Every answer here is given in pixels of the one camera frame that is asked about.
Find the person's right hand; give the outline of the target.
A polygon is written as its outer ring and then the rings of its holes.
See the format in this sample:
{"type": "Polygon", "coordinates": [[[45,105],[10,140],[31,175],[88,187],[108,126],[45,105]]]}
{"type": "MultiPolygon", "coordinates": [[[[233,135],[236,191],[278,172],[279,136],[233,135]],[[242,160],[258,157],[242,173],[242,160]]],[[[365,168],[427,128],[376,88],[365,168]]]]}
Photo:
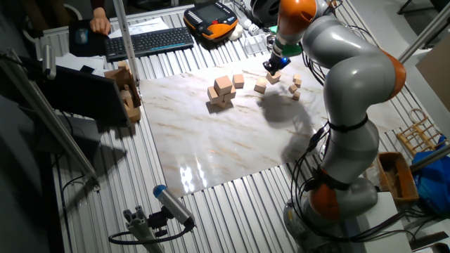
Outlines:
{"type": "Polygon", "coordinates": [[[102,7],[93,10],[93,18],[90,21],[90,28],[93,32],[108,36],[110,34],[110,21],[102,7]]]}

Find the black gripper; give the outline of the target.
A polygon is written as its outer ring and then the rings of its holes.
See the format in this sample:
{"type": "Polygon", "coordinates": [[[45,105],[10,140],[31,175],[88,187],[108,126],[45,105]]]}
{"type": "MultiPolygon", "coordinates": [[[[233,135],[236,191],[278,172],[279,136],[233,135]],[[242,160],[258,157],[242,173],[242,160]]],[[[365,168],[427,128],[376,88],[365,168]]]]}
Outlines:
{"type": "Polygon", "coordinates": [[[277,75],[281,75],[281,70],[289,64],[289,57],[281,57],[272,53],[270,59],[264,62],[263,66],[269,74],[271,74],[271,72],[276,72],[277,75]]]}

